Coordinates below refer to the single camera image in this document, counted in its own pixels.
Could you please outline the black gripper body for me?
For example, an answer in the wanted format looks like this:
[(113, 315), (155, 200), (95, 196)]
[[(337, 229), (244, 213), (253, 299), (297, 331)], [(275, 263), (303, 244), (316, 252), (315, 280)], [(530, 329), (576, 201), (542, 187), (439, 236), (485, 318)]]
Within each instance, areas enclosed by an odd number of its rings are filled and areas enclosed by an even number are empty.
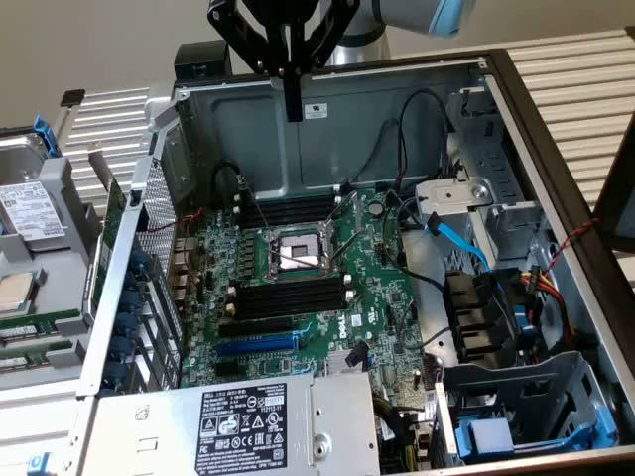
[(305, 23), (318, 6), (318, 0), (244, 0), (243, 3), (259, 23)]

